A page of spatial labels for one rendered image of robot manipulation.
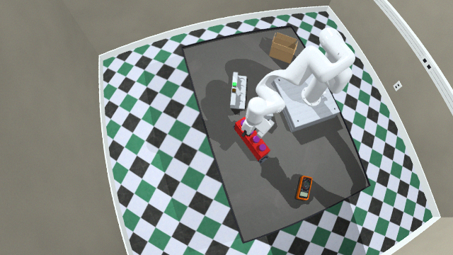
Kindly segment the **brown cardboard box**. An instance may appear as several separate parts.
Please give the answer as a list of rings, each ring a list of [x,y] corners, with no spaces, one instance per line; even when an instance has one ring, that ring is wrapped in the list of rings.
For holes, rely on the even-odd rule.
[[[274,39],[275,38],[275,39]],[[287,63],[291,63],[294,56],[294,50],[297,49],[296,41],[297,39],[291,38],[290,36],[277,33],[276,37],[274,36],[272,47],[270,49],[270,57],[282,60]]]

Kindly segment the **orange digital multimeter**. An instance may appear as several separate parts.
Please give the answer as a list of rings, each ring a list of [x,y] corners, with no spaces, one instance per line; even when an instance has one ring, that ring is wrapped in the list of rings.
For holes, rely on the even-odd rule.
[[[308,200],[311,190],[312,177],[302,176],[300,178],[299,187],[297,191],[297,199]]]

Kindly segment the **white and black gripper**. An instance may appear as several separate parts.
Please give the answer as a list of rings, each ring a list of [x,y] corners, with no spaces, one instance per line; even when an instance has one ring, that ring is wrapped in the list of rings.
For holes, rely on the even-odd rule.
[[[241,130],[244,131],[241,136],[244,137],[245,135],[247,135],[250,137],[251,133],[256,130],[255,129],[256,127],[254,127],[254,126],[256,126],[256,125],[250,125],[245,119],[245,121],[243,122],[243,125],[241,127]]]

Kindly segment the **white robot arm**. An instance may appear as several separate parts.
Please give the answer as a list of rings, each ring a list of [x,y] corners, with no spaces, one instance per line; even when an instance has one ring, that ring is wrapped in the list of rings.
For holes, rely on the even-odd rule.
[[[308,87],[302,91],[302,99],[309,106],[317,106],[327,88],[334,94],[340,93],[352,77],[349,68],[355,61],[352,50],[344,43],[341,34],[333,28],[324,28],[319,35],[325,55],[316,47],[307,46],[285,70],[276,70],[267,74],[256,87],[259,97],[248,103],[246,121],[256,125],[261,139],[274,125],[264,116],[279,113],[285,108],[285,102],[275,90],[272,82],[281,77],[288,82],[301,86],[312,74]]]

